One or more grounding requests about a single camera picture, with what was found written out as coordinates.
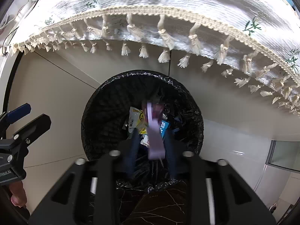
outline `silver bolt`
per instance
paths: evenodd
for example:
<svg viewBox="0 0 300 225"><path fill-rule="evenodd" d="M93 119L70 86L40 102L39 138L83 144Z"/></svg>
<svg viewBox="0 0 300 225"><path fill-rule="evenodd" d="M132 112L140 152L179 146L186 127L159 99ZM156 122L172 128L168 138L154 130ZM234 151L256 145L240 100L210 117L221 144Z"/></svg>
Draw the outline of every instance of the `silver bolt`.
<svg viewBox="0 0 300 225"><path fill-rule="evenodd" d="M193 156L194 156L194 153L191 152L191 151L184 151L184 152L182 153L182 155L183 155L184 157L193 157Z"/></svg>
<svg viewBox="0 0 300 225"><path fill-rule="evenodd" d="M80 165L83 165L85 162L86 162L86 160L84 158L78 158L75 161L75 164L80 166Z"/></svg>
<svg viewBox="0 0 300 225"><path fill-rule="evenodd" d="M117 157L117 156L121 155L121 152L118 150L113 150L113 151L109 152L109 155L112 157Z"/></svg>
<svg viewBox="0 0 300 225"><path fill-rule="evenodd" d="M225 159L219 159L217 162L220 166L228 165L228 162Z"/></svg>
<svg viewBox="0 0 300 225"><path fill-rule="evenodd" d="M12 155L9 155L8 158L7 158L7 161L8 161L8 162L11 162L12 159L13 159L13 156L12 156Z"/></svg>

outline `trash can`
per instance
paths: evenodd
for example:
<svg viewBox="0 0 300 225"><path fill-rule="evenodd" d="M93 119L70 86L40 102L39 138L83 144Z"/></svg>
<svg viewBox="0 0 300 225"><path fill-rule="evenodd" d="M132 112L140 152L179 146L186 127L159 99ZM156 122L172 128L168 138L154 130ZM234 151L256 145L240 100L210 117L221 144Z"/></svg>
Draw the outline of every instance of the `trash can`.
<svg viewBox="0 0 300 225"><path fill-rule="evenodd" d="M174 139L199 154L203 143L203 118L188 90L175 79L149 70L132 70L106 80L86 104L81 121L81 138L87 158L100 158L128 138L123 129L130 107L142 109L143 101L165 106L164 114ZM149 161L147 151L139 150L136 171L131 181L117 181L118 188L158 190L170 183L168 170Z"/></svg>

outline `blue package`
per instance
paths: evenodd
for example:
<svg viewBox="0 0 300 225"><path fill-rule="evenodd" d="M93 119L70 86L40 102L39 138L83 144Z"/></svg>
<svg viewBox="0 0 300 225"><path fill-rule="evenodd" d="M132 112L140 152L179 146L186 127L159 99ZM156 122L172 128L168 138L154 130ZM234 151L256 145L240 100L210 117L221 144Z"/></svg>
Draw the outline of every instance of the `blue package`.
<svg viewBox="0 0 300 225"><path fill-rule="evenodd" d="M166 122L164 120L161 121L161 126L160 126L161 137L164 137L166 129L168 128L168 126L169 126L168 122Z"/></svg>

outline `glass panel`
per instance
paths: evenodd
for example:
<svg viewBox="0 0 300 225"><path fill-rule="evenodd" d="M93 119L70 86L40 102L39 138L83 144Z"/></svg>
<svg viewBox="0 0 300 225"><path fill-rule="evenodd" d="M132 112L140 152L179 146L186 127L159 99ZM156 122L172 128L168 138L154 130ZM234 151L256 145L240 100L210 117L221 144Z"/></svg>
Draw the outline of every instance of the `glass panel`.
<svg viewBox="0 0 300 225"><path fill-rule="evenodd" d="M300 141L276 141L270 164L300 171Z"/></svg>

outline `hand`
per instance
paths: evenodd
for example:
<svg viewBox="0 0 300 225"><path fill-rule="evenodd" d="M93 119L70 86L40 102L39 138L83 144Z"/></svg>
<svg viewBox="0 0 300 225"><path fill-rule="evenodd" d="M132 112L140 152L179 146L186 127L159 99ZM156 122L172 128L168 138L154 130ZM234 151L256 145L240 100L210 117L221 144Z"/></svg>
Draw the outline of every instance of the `hand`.
<svg viewBox="0 0 300 225"><path fill-rule="evenodd" d="M9 184L9 190L13 194L10 201L14 206L23 207L27 203L27 197L25 190L23 188L22 181L17 181L15 183Z"/></svg>

